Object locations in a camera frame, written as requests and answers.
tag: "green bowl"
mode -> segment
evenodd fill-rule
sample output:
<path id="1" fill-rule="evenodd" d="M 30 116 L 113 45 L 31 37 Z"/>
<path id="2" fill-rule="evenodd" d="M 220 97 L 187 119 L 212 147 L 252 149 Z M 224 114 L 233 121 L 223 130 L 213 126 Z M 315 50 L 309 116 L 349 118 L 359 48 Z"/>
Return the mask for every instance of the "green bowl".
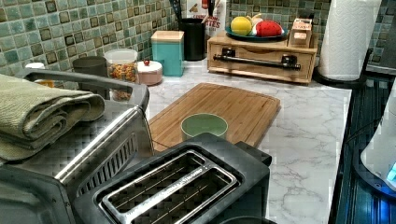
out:
<path id="1" fill-rule="evenodd" d="M 194 114 L 181 121 L 183 141 L 201 133 L 212 133 L 225 139 L 227 130 L 227 121 L 214 114 Z"/>

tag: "fruit bowl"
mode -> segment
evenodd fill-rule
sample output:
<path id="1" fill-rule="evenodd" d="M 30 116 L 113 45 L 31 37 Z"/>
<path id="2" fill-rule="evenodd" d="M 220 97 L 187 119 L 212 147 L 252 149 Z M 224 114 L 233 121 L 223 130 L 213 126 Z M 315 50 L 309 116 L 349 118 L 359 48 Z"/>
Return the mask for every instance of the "fruit bowl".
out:
<path id="1" fill-rule="evenodd" d="M 258 36 L 253 36 L 253 35 L 238 35 L 236 33 L 233 33 L 230 26 L 225 28 L 225 32 L 227 33 L 227 35 L 233 39 L 242 40 L 242 41 L 256 41 L 256 42 L 268 42 L 268 41 L 284 39 L 288 36 L 289 31 L 288 31 L 288 29 L 286 29 L 284 27 L 282 27 L 282 30 L 283 30 L 282 35 L 258 37 Z"/>

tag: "bamboo cutting board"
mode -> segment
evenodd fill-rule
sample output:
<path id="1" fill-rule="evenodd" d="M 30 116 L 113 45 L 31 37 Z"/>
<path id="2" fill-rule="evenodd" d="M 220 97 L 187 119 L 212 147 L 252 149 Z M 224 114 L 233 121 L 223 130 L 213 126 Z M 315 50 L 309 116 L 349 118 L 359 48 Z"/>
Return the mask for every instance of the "bamboo cutting board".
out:
<path id="1" fill-rule="evenodd" d="M 181 121 L 196 113 L 210 113 L 228 123 L 227 140 L 256 147 L 275 118 L 279 100 L 233 87 L 201 83 L 149 121 L 154 149 L 163 151 L 182 142 Z"/>

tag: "jar with lid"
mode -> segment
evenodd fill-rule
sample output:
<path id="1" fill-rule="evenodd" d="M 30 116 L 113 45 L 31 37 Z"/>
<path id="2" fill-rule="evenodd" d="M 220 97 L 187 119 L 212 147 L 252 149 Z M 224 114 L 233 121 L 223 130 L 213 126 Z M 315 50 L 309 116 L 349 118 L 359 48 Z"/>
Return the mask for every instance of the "jar with lid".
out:
<path id="1" fill-rule="evenodd" d="M 113 49 L 106 52 L 105 58 L 107 60 L 108 76 L 139 84 L 139 76 L 136 67 L 137 55 L 137 51 L 134 49 Z M 111 96 L 115 101 L 129 101 L 131 93 L 111 90 Z"/>

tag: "drawer handle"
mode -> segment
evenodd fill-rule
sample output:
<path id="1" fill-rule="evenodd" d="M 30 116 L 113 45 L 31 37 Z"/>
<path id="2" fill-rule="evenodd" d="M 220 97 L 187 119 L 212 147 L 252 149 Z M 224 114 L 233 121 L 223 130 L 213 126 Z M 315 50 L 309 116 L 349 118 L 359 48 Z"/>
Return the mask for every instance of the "drawer handle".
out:
<path id="1" fill-rule="evenodd" d="M 218 60 L 226 63 L 248 63 L 248 64 L 260 65 L 260 66 L 280 67 L 291 70 L 301 69 L 301 65 L 297 63 L 297 57 L 293 55 L 283 55 L 282 61 L 280 63 L 259 61 L 253 59 L 235 58 L 234 56 L 228 56 L 224 54 L 220 54 L 220 55 L 215 54 L 215 56 L 213 56 L 213 60 Z"/>

